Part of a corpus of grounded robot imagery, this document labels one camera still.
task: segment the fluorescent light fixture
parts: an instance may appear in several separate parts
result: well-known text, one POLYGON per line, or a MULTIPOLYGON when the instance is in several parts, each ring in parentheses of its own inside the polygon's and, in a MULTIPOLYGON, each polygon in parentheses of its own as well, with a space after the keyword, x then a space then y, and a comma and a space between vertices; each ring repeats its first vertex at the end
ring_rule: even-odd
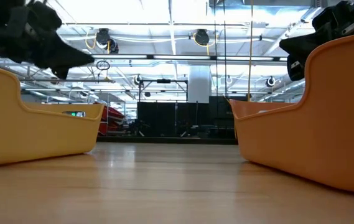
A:
POLYGON ((90 50, 88 50, 88 49, 83 49, 82 52, 87 53, 87 54, 92 54, 92 53, 90 52, 90 50))
POLYGON ((61 89, 59 91, 90 91, 90 89, 61 89))
POLYGON ((228 76, 228 78, 226 79, 226 83, 231 84, 232 82, 233 82, 232 78, 228 76))
POLYGON ((69 104, 69 103, 64 103, 64 102, 56 102, 56 103, 46 103, 48 105, 59 105, 59 104, 69 104))
POLYGON ((44 95, 42 93, 39 93, 37 91, 31 91, 33 94, 37 95, 37 96, 47 96, 47 95, 44 95))
POLYGON ((23 89, 26 91, 57 91, 56 89, 23 89))
POLYGON ((60 101, 68 101, 70 100, 67 97, 62 97, 62 96, 51 96, 51 98, 55 99, 55 100, 60 100, 60 101))
MULTIPOLYGON (((248 93, 248 91, 240 91, 240 90, 228 90, 227 93, 248 93)), ((268 94, 269 92, 265 91, 250 91, 250 94, 268 94)))
POLYGON ((98 59, 147 59, 146 55, 93 55, 98 59))
MULTIPOLYGON (((222 57, 222 56, 219 56, 217 57, 217 60, 250 60, 250 57, 222 57)), ((251 60, 252 61, 272 61, 274 60, 273 57, 251 57, 251 60)))
POLYGON ((303 84, 305 84, 305 81, 302 81, 302 82, 300 82, 300 83, 298 83, 298 84, 295 84, 295 85, 292 86, 291 88, 295 88, 295 87, 301 86, 301 85, 303 85, 303 84))
POLYGON ((209 60, 210 56, 155 55, 154 59, 166 59, 166 60, 209 60))

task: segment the black mechanical part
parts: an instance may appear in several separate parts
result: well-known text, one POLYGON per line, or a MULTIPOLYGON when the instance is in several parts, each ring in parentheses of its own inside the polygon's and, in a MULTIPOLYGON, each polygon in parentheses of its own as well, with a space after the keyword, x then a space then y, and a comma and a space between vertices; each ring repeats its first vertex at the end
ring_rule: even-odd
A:
POLYGON ((58 79, 58 78, 56 78, 56 77, 51 77, 50 79, 54 80, 53 82, 50 82, 51 84, 53 84, 53 85, 58 85, 58 84, 59 84, 59 82, 57 82, 57 79, 58 79))
POLYGON ((135 85, 139 85, 139 83, 141 82, 141 80, 142 80, 142 78, 139 76, 139 74, 136 75, 136 76, 134 77, 134 84, 135 84, 135 85))
POLYGON ((109 70, 110 64, 106 60, 100 60, 96 63, 96 68, 101 71, 109 70))
POLYGON ((327 7, 312 21, 315 33, 282 40, 279 46, 289 56, 287 71, 292 81, 304 78, 305 63, 318 46, 334 39, 354 35, 354 4, 341 1, 327 7))
POLYGON ((99 29, 99 31, 96 33, 96 41, 101 45, 105 45, 105 50, 109 49, 109 54, 119 53, 119 45, 110 37, 108 28, 99 29))
POLYGON ((201 46, 207 46, 210 38, 206 29, 198 29, 195 35, 195 41, 201 46))
POLYGON ((269 77, 267 78, 267 80, 265 81, 265 85, 267 87, 272 87, 275 85, 275 78, 274 77, 269 77))
POLYGON ((61 25, 57 13, 41 2, 0 0, 0 57, 50 68, 66 79, 70 68, 94 58, 64 43, 56 33, 61 25))

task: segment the pipe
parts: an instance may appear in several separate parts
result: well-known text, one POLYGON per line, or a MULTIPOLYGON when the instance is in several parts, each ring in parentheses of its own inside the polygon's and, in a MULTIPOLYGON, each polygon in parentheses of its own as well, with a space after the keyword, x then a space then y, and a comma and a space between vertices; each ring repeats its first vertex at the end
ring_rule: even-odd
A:
MULTIPOLYGON (((170 61, 157 61, 157 62, 152 62, 147 65, 130 65, 128 63, 121 64, 121 63, 113 63, 110 62, 110 65, 112 67, 155 67, 160 64, 174 64, 174 62, 170 61)), ((213 61, 179 61, 179 65, 213 65, 213 61)), ((280 66, 280 65, 286 65, 286 62, 279 61, 279 62, 274 62, 274 61, 260 61, 260 62, 253 62, 253 65, 267 65, 267 66, 280 66)), ((23 67, 23 66, 35 66, 33 64, 19 64, 19 63, 0 63, 0 65, 3 66, 8 66, 8 67, 23 67)), ((234 61, 228 61, 228 65, 248 65, 247 61, 239 61, 239 60, 234 60, 234 61)), ((95 64, 88 64, 84 65, 82 67, 96 67, 95 64)))
MULTIPOLYGON (((198 61, 216 61, 216 60, 222 60, 224 59, 219 59, 220 57, 223 56, 217 56, 217 57, 208 57, 208 56, 193 56, 193 55, 159 55, 159 54, 91 54, 92 57, 94 57, 97 60, 198 60, 198 61)), ((286 57, 267 57, 267 56, 259 56, 256 57, 255 61, 273 61, 273 60, 281 60, 284 59, 284 63, 286 62, 286 57)), ((229 60, 237 60, 240 62, 248 61, 248 57, 245 56, 228 56, 228 61, 229 60)))
MULTIPOLYGON (((158 22, 117 22, 117 23, 106 23, 106 22, 94 22, 94 23, 74 23, 74 22, 66 22, 64 23, 66 26, 98 26, 98 27, 103 27, 103 26, 170 26, 169 23, 158 23, 158 22)), ((200 26, 214 26, 214 24, 203 24, 203 23, 175 23, 175 26, 194 26, 194 27, 200 27, 200 26)), ((244 24, 227 24, 227 26, 231 27, 247 27, 247 25, 244 24)))
MULTIPOLYGON (((26 91, 91 91, 94 93, 139 93, 139 90, 109 90, 109 89, 49 89, 49 88, 41 88, 41 89, 32 89, 32 88, 24 88, 26 91)), ((146 90, 146 92, 150 93, 185 93, 185 90, 146 90)), ((248 91, 240 91, 240 90, 230 90, 228 93, 248 93, 248 91)), ((266 91, 251 91, 251 94, 268 94, 266 91)), ((273 92, 272 94, 284 94, 283 92, 273 92)))
POLYGON ((117 74, 119 74, 121 77, 123 77, 124 78, 124 80, 127 82, 127 84, 130 86, 130 88, 134 88, 135 86, 134 86, 134 84, 132 83, 132 81, 130 80, 130 79, 128 79, 127 77, 126 77, 126 75, 118 68, 118 67, 113 67, 114 68, 114 70, 116 71, 116 73, 117 74))
POLYGON ((33 78, 21 78, 19 79, 20 82, 90 82, 90 83, 99 83, 99 82, 106 82, 112 83, 114 80, 84 80, 84 79, 69 79, 69 80, 60 80, 60 79, 33 79, 33 78))
POLYGON ((172 16, 172 0, 169 0, 169 14, 170 14, 170 37, 171 37, 171 49, 172 54, 177 54, 177 48, 175 46, 175 32, 174 32, 174 19, 172 16))

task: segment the ceiling light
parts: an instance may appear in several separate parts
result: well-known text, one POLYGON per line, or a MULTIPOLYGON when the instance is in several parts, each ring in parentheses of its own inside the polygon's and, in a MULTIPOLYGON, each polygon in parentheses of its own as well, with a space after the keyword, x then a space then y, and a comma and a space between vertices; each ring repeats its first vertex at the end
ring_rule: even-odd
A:
POLYGON ((228 78, 226 79, 226 83, 227 84, 231 84, 232 83, 232 79, 231 77, 228 75, 228 78))
POLYGON ((39 93, 38 91, 31 91, 33 94, 37 95, 37 96, 47 96, 47 95, 44 95, 42 93, 39 93))
POLYGON ((139 85, 141 82, 142 78, 139 75, 134 76, 134 84, 139 85))
POLYGON ((266 82, 265 82, 265 85, 266 85, 267 87, 272 87, 272 86, 274 86, 274 85, 275 85, 275 78, 274 78, 274 77, 268 78, 268 79, 266 80, 266 82))
POLYGON ((56 89, 23 89, 26 91, 57 91, 56 89))
POLYGON ((146 55, 93 55, 100 59, 147 59, 146 55))
POLYGON ((198 29, 196 34, 193 35, 198 45, 207 46, 210 38, 208 37, 206 29, 198 29))
POLYGON ((70 100, 67 97, 62 97, 62 96, 51 96, 51 98, 55 99, 55 100, 60 100, 60 101, 68 101, 70 100))
MULTIPOLYGON (((286 58, 280 58, 279 60, 287 61, 286 58)), ((232 56, 218 56, 217 60, 250 60, 250 57, 232 57, 232 56)), ((252 61, 272 61, 273 57, 251 57, 252 61)))
POLYGON ((108 50, 108 54, 119 53, 119 46, 115 40, 110 38, 108 28, 100 28, 99 32, 96 33, 96 41, 102 45, 104 49, 108 50))
POLYGON ((209 60, 210 56, 155 55, 154 59, 165 59, 165 60, 209 60))

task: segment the ceiling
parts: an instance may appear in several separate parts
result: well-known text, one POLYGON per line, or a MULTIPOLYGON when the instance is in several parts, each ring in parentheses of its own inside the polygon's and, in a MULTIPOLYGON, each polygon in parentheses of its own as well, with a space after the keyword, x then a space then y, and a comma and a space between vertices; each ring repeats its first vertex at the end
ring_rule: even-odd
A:
MULTIPOLYGON (((287 76, 286 60, 278 62, 253 61, 251 69, 247 59, 242 60, 156 60, 137 59, 132 55, 194 55, 234 56, 250 55, 251 5, 250 0, 220 1, 215 7, 214 0, 48 0, 63 20, 58 34, 69 45, 99 60, 106 60, 109 70, 100 71, 96 62, 86 67, 73 68, 68 79, 82 82, 50 83, 43 80, 52 78, 50 70, 39 70, 28 63, 17 64, 0 59, 0 67, 11 70, 19 78, 28 78, 22 87, 32 94, 50 101, 111 101, 126 103, 126 112, 134 114, 138 99, 138 86, 134 77, 148 80, 168 78, 186 80, 190 67, 210 67, 213 77, 213 95, 244 94, 250 90, 260 92, 254 100, 272 99, 291 101, 302 94, 305 83, 292 83, 287 76), (123 59, 107 58, 105 49, 98 44, 94 47, 95 32, 108 28, 110 36, 117 41, 123 59), (210 47, 199 46, 193 40, 197 29, 206 29, 210 47), (276 79, 273 88, 265 85, 270 76, 276 79), (114 83, 106 82, 108 77, 114 83), (80 93, 86 91, 88 97, 80 93)), ((253 57, 287 57, 279 48, 279 41, 288 37, 306 35, 314 30, 311 19, 322 11, 316 6, 336 4, 338 1, 325 0, 255 0, 253 6, 253 57)), ((151 83, 146 91, 152 91, 150 98, 143 100, 185 100, 184 83, 151 83)))

